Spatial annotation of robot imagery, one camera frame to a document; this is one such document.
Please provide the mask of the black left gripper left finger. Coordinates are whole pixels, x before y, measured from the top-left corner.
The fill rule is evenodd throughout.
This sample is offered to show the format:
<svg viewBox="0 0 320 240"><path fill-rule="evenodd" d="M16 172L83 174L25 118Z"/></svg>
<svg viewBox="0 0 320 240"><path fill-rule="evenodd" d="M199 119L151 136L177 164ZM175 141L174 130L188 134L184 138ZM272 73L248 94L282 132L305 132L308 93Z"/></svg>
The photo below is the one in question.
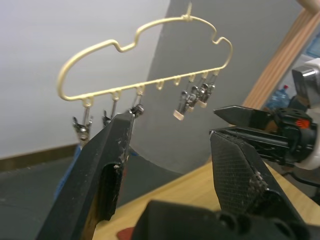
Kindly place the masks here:
<svg viewBox="0 0 320 240"><path fill-rule="evenodd" d="M116 211L134 124L117 114L82 149L44 221L38 240L91 240Z"/></svg>

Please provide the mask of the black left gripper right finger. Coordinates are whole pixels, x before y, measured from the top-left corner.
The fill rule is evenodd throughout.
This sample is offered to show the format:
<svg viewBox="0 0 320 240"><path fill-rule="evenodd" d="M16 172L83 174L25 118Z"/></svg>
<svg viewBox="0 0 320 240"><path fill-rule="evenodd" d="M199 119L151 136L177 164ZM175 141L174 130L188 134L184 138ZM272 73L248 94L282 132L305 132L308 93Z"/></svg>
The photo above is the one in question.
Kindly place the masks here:
<svg viewBox="0 0 320 240"><path fill-rule="evenodd" d="M212 131L210 144L213 184L223 211L303 221L253 146L218 130Z"/></svg>

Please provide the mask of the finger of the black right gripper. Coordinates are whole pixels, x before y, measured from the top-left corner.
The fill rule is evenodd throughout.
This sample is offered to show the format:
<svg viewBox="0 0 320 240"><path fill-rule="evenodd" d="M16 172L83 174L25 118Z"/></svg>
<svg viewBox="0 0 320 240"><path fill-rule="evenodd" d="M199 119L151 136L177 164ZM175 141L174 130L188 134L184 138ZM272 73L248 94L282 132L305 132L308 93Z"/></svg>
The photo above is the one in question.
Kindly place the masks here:
<svg viewBox="0 0 320 240"><path fill-rule="evenodd" d="M264 130L272 120L272 115L267 111L239 105L221 107L213 113L231 125L258 130Z"/></svg>
<svg viewBox="0 0 320 240"><path fill-rule="evenodd" d="M224 136L234 137L247 142L255 148L263 159L279 165L293 164L289 160L290 140L287 137L240 126L212 129L210 134L212 135L213 133L223 134Z"/></svg>

